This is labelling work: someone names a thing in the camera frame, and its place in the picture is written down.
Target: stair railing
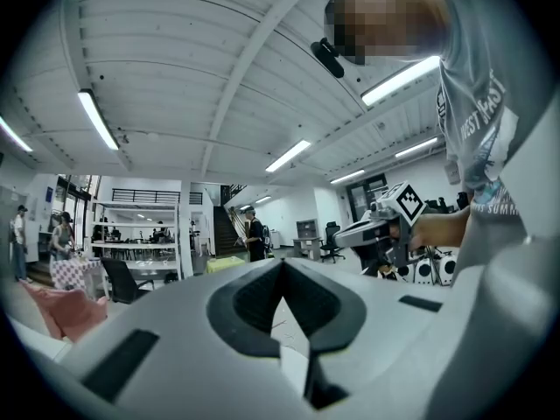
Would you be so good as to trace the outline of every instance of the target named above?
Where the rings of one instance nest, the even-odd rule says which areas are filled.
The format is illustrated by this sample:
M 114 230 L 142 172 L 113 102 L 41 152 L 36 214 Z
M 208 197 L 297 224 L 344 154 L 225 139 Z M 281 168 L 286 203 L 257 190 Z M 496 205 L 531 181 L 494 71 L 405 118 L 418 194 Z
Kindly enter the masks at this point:
M 231 207 L 229 209 L 229 219 L 231 220 L 232 225 L 235 228 L 235 232 L 239 235 L 239 237 L 245 242 L 247 240 L 247 232 L 245 232 L 245 223 L 241 220 L 239 215 L 235 212 L 235 209 Z

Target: staircase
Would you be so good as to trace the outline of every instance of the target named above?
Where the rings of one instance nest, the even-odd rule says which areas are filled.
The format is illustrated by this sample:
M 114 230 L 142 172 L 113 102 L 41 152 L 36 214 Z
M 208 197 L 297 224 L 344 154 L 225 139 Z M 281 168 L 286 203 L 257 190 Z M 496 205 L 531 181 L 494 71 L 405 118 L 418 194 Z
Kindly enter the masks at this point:
M 246 250 L 242 244 L 235 244 L 239 236 L 223 206 L 213 208 L 213 236 L 216 256 L 231 256 Z

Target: pink cushion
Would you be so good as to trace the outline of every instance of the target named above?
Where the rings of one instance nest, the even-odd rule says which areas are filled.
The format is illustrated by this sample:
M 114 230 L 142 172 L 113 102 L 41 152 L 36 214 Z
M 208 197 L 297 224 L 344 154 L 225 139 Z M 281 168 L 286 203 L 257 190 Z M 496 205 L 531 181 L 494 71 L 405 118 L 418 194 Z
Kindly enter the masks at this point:
M 50 290 L 19 281 L 37 304 L 54 338 L 76 341 L 107 318 L 107 299 L 89 300 L 83 290 Z

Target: fluorescent light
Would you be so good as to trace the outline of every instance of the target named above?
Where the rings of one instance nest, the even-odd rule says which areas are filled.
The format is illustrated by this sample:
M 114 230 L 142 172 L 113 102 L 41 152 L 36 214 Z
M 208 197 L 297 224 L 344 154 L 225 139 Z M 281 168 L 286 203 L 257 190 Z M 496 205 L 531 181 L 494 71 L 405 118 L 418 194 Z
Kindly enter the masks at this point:
M 347 176 L 344 176 L 342 178 L 336 178 L 335 180 L 331 180 L 331 184 L 338 184 L 339 182 L 342 182 L 343 180 L 348 180 L 353 178 L 354 176 L 359 176 L 360 174 L 363 174 L 365 171 L 363 170 L 359 170 L 357 172 L 353 172 L 352 174 L 348 174 Z
M 409 154 L 412 151 L 416 151 L 416 150 L 419 150 L 420 148 L 424 148 L 424 147 L 428 146 L 429 144 L 434 144 L 437 140 L 438 140 L 438 138 L 435 136 L 434 138 L 431 138 L 427 142 L 423 142 L 423 143 L 417 144 L 416 146 L 413 146 L 412 148 L 408 148 L 407 150 L 402 150 L 401 152 L 397 152 L 395 154 L 395 157 L 399 158 L 401 156 L 404 156 L 405 154 Z
M 286 162 L 292 160 L 297 154 L 303 151 L 305 148 L 309 147 L 311 143 L 302 140 L 296 146 L 284 153 L 276 162 L 269 166 L 267 172 L 275 172 L 278 168 L 284 165 Z
M 2 126 L 2 129 L 4 130 L 4 132 L 6 134 L 8 134 L 8 136 L 11 137 L 11 139 L 17 143 L 17 145 L 24 150 L 25 152 L 32 152 L 33 150 L 27 145 L 26 142 L 24 142 L 18 134 L 16 134 L 13 130 L 11 130 L 11 127 L 8 126 L 8 123 L 4 121 L 4 119 L 2 118 L 2 116 L 0 115 L 0 126 Z
M 418 62 L 414 66 L 403 70 L 399 74 L 393 76 L 391 79 L 386 80 L 379 86 L 368 90 L 365 94 L 361 96 L 361 99 L 368 105 L 371 106 L 375 102 L 378 102 L 381 98 L 392 94 L 398 88 L 406 86 L 409 82 L 417 80 L 420 76 L 431 72 L 432 70 L 439 67 L 439 56 L 431 56 L 428 59 Z
M 99 132 L 99 135 L 101 136 L 105 144 L 107 144 L 107 146 L 111 150 L 117 151 L 119 147 L 116 144 L 115 139 L 107 129 L 107 125 L 102 119 L 102 116 L 99 112 L 99 108 L 97 107 L 97 103 L 95 102 L 94 94 L 92 93 L 92 91 L 81 90 L 80 92 L 78 92 L 78 96 L 80 97 L 81 105 L 86 110 L 86 113 L 89 116 L 91 123 L 94 124 L 95 128 L 97 129 L 97 132 Z

